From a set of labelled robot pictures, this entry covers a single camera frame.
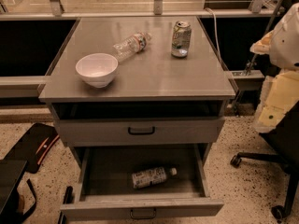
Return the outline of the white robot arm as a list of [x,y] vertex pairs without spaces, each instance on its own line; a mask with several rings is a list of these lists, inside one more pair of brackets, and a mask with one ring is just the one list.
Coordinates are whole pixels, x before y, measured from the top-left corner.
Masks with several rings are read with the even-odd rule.
[[250,47],[256,54],[268,54],[280,69],[263,82],[253,127],[269,133],[299,101],[299,4],[291,6],[275,28]]

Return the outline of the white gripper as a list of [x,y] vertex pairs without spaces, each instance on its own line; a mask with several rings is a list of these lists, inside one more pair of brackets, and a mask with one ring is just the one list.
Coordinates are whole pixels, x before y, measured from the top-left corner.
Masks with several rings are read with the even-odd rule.
[[298,101],[298,72],[282,70],[275,77],[267,76],[254,115],[254,129],[258,133],[269,133],[274,130]]

